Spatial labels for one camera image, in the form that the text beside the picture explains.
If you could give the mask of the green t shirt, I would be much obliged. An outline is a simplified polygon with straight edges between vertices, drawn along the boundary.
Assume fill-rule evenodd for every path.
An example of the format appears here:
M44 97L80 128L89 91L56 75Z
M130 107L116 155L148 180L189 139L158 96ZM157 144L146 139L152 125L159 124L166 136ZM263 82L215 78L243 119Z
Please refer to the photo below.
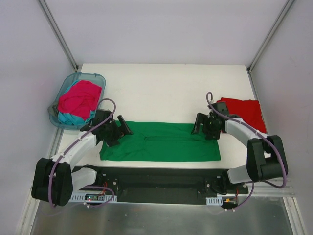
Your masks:
M135 122L126 124L133 132L120 144L99 152L102 161L207 162L221 160L216 140L204 133L192 134L191 123Z

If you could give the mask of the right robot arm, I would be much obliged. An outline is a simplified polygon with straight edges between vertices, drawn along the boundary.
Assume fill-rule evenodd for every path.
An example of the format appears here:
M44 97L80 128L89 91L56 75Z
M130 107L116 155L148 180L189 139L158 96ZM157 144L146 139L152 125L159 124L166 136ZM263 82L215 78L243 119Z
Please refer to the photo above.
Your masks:
M203 132L207 140L218 140L224 132L247 149L246 164L225 170L221 175L217 185L222 194L233 192L242 183L264 182L284 188L288 164L282 139L253 128L237 114L230 114L225 102L210 103L208 108L209 114L197 113L191 133Z

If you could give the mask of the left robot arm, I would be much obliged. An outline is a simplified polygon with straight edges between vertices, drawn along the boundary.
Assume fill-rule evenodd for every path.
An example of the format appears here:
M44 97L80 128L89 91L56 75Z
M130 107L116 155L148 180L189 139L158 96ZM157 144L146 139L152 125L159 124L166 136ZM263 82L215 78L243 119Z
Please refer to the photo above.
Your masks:
M74 171L85 154L99 142L108 147L116 146L126 135L132 135L130 127L121 115L113 119L109 110L98 109L94 118L80 129L77 139L66 149L50 159L41 158L36 164L31 196L50 203L51 206L65 206L73 192L90 187L99 190L103 178L89 167Z

